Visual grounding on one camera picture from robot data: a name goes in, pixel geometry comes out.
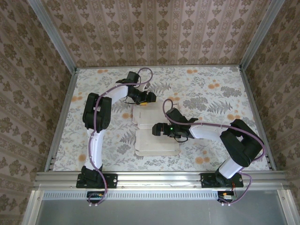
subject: table surface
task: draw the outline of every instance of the table surface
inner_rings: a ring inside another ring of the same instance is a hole
[[[180,112],[187,119],[229,124],[244,120],[256,133],[256,124],[238,67],[151,67],[150,91],[158,100],[179,101]],[[138,68],[80,69],[66,124],[54,163],[54,171],[79,171],[87,154],[88,138],[82,122],[89,93],[101,94],[129,71]],[[148,71],[140,73],[148,80]],[[176,156],[140,157],[135,154],[132,105],[116,102],[103,143],[104,171],[214,171],[229,154],[221,142],[189,139],[180,144]],[[266,158],[246,170],[268,170]]]

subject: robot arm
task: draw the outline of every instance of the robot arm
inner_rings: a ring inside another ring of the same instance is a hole
[[[176,108],[170,109],[166,114],[170,119],[180,123],[191,124],[198,120],[196,118],[187,120]],[[179,125],[171,121],[170,123],[170,125],[167,123],[155,124],[152,128],[152,134],[160,136],[163,133],[163,135],[173,137],[176,140],[183,137],[186,140],[188,138],[206,138],[223,142],[230,157],[217,169],[211,180],[207,182],[213,187],[232,186],[232,179],[235,175],[238,175],[237,172],[243,167],[248,167],[262,149],[260,143],[254,138],[233,129],[224,130],[221,127],[202,125]],[[259,138],[242,120],[236,119],[231,123],[231,126],[245,130]]]
[[[126,79],[117,81],[117,83],[124,84],[123,86],[119,86],[101,97],[97,109],[95,107],[99,95],[95,93],[88,95],[82,120],[87,128],[91,160],[99,170],[102,170],[103,137],[110,124],[112,104],[124,97],[130,97],[137,105],[156,101],[156,95],[154,93],[141,91],[134,87],[133,84],[138,84],[139,78],[140,76],[137,73],[129,72]],[[102,185],[102,178],[91,164],[89,158],[82,167],[81,172],[76,185],[78,188],[99,188]]]

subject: metal edge strip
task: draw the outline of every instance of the metal edge strip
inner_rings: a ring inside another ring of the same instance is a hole
[[[274,0],[271,1],[269,8],[267,9],[266,14],[264,15],[261,23],[259,24],[256,33],[254,34],[241,62],[240,65],[242,68],[246,69],[250,64],[253,56],[255,55],[259,45],[266,36],[270,26],[272,25],[275,17],[277,16],[281,6],[285,0]]]
[[[299,213],[290,190],[278,190],[279,200],[288,225],[300,224]]]
[[[71,73],[76,68],[76,64],[73,62],[66,46],[64,45],[59,32],[56,30],[54,24],[51,21],[50,16],[48,15],[47,11],[45,10],[43,3],[41,0],[28,0],[29,4],[31,5],[32,9],[36,13],[38,19],[42,23],[45,31],[49,35],[51,41],[53,42],[56,50],[60,54],[62,60],[66,64],[67,68]]]
[[[58,120],[57,127],[56,127],[56,130],[54,133],[54,137],[53,137],[52,144],[50,147],[48,159],[47,159],[45,169],[44,169],[45,172],[49,171],[52,157],[55,156],[58,151],[58,147],[60,145],[60,140],[61,140],[64,126],[66,123],[69,107],[70,107],[74,89],[76,86],[77,78],[78,78],[78,72],[74,71],[72,74],[71,80],[70,80],[69,87],[67,89],[66,98],[65,98],[64,104],[62,106],[60,118]]]
[[[43,200],[87,200],[87,190],[45,191]],[[110,190],[107,200],[216,200],[217,191],[124,191]]]
[[[271,152],[271,148],[269,146],[269,142],[268,142],[266,133],[263,129],[263,124],[262,124],[261,118],[259,116],[259,113],[258,113],[258,110],[257,110],[257,107],[256,107],[256,103],[255,103],[255,100],[254,100],[254,97],[253,97],[253,94],[252,94],[252,91],[251,91],[251,88],[250,88],[250,85],[249,85],[249,81],[247,79],[247,76],[246,76],[246,73],[245,73],[244,69],[241,69],[240,75],[242,77],[242,80],[243,80],[243,83],[244,83],[244,86],[245,86],[246,94],[248,96],[248,100],[249,100],[250,107],[251,107],[251,110],[252,110],[252,113],[253,113],[253,117],[254,117],[254,120],[255,120],[255,123],[256,123],[258,134],[259,134],[259,136],[261,137],[263,143],[266,146],[266,149],[267,149],[266,154],[268,154],[268,158],[270,160],[270,164],[271,164],[272,169],[277,170],[276,165],[275,165],[275,161],[274,161],[274,158],[273,158],[273,155],[272,155],[272,152]]]
[[[32,191],[23,217],[22,225],[35,225],[44,191]]]
[[[121,172],[118,174],[118,190],[225,190],[224,188],[202,188],[200,181],[203,172]],[[247,171],[252,176],[251,190],[288,189],[283,171]],[[76,181],[79,172],[39,172],[34,190],[70,190],[78,191]],[[244,188],[249,184],[249,177],[243,176]]]
[[[232,65],[163,65],[163,66],[125,66],[125,67],[78,67],[77,69],[124,69],[124,68],[142,68],[142,67],[149,67],[149,68],[178,68],[178,67],[217,67],[217,68],[222,68],[222,67],[238,67],[239,65],[237,64],[232,64]]]

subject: wire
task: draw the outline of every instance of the wire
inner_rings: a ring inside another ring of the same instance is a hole
[[[172,101],[171,99],[168,98],[168,99],[166,99],[166,100],[164,101],[164,103],[163,103],[163,112],[164,112],[164,115],[165,115],[165,117],[166,117],[170,122],[173,122],[173,123],[176,123],[176,124],[179,124],[179,125],[204,125],[204,126],[212,126],[212,127],[219,127],[219,128],[229,128],[229,129],[233,129],[233,130],[240,131],[240,132],[242,132],[242,133],[244,133],[244,134],[247,134],[248,136],[254,138],[254,139],[255,139],[258,143],[260,143],[260,145],[262,146],[262,154],[261,154],[259,157],[255,158],[255,159],[253,160],[253,162],[254,162],[254,161],[257,161],[257,160],[259,160],[259,159],[261,159],[262,157],[264,157],[265,152],[266,152],[266,147],[265,147],[265,145],[263,144],[263,142],[262,142],[258,137],[256,137],[255,135],[249,133],[249,132],[246,131],[246,130],[242,130],[242,129],[239,129],[239,128],[236,128],[236,127],[231,127],[231,126],[229,126],[229,125],[214,124],[214,123],[207,123],[207,122],[201,122],[201,123],[181,123],[181,122],[174,121],[174,120],[172,120],[172,119],[166,114],[166,112],[165,112],[165,103],[166,103],[167,101],[170,101],[170,102],[172,103],[171,108],[173,107],[173,101]],[[249,182],[249,184],[248,184],[248,187],[247,187],[246,190],[244,191],[244,193],[243,193],[237,200],[232,201],[232,202],[227,202],[227,201],[225,201],[225,200],[222,200],[222,201],[224,201],[224,202],[227,203],[227,204],[237,203],[240,199],[242,199],[242,197],[244,197],[244,195],[246,194],[246,192],[249,190],[249,188],[250,188],[250,186],[251,186],[251,183],[252,183],[252,177],[251,177],[249,174],[242,173],[241,171],[239,171],[238,173],[241,174],[241,175],[246,175],[246,176],[248,176],[248,177],[250,178],[250,182]]]
[[[145,69],[146,69],[146,70],[149,70],[149,71],[151,72],[151,77],[150,77],[150,79],[148,79],[147,81],[141,82],[140,85],[149,83],[149,82],[152,80],[152,78],[153,78],[153,72],[152,72],[152,70],[151,70],[150,68],[148,68],[148,67],[143,67],[143,68],[139,69],[139,71],[137,72],[137,74],[139,75],[139,73],[140,73],[142,70],[145,70]],[[103,194],[102,198],[100,199],[100,201],[98,201],[97,203],[95,203],[95,206],[99,205],[100,203],[102,203],[102,202],[104,201],[104,199],[105,199],[105,197],[106,197],[106,193],[107,193],[107,183],[106,183],[105,177],[104,177],[104,175],[102,174],[102,172],[95,166],[95,164],[94,164],[94,162],[93,162],[93,160],[92,160],[91,147],[90,147],[92,138],[94,137],[94,134],[95,134],[96,128],[97,128],[97,126],[96,126],[96,125],[97,125],[97,119],[96,119],[96,118],[97,118],[97,109],[98,109],[98,106],[99,106],[100,99],[101,99],[102,97],[104,97],[106,94],[108,94],[108,93],[111,92],[112,90],[114,90],[114,89],[116,89],[116,88],[118,88],[118,87],[121,87],[121,86],[125,86],[125,85],[136,85],[136,83],[121,83],[121,84],[118,84],[118,85],[116,85],[116,86],[110,88],[109,90],[107,90],[106,92],[104,92],[103,94],[101,94],[101,95],[98,97],[97,102],[96,102],[96,105],[95,105],[95,112],[94,112],[94,131],[93,131],[93,132],[91,133],[91,135],[90,135],[90,139],[89,139],[89,147],[88,147],[88,149],[89,149],[89,159],[90,159],[91,165],[92,165],[92,166],[94,167],[94,169],[100,174],[100,176],[101,176],[101,178],[102,178],[102,180],[103,180],[103,182],[104,182],[104,194]]]
[[[178,143],[184,143],[184,142],[187,142],[187,141],[188,141],[188,137],[187,137],[187,139],[184,140],[184,141],[177,141],[177,142],[178,142]]]
[[[139,79],[140,79],[140,83],[142,82],[142,78],[141,78],[141,76],[139,75]],[[139,86],[137,86],[137,87],[135,87],[135,88],[139,88],[141,85],[139,85]]]
[[[238,197],[238,195],[237,195],[236,192],[235,192],[235,184],[234,184],[234,190],[233,190],[233,193],[234,193],[234,195],[235,195],[236,197]]]
[[[133,105],[133,104],[135,104],[135,102],[126,102],[127,98],[128,98],[128,97],[126,97],[126,99],[125,99],[125,100],[123,100],[122,102],[124,102],[124,103],[126,103],[126,104],[130,104],[130,105]]]

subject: patterned wallpaper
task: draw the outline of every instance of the patterned wallpaper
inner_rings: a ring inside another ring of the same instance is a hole
[[[269,0],[42,0],[77,67],[239,64]]]
[[[22,221],[69,79],[28,3],[0,0],[0,224]]]
[[[300,210],[300,1],[286,0],[246,70],[279,170]]]

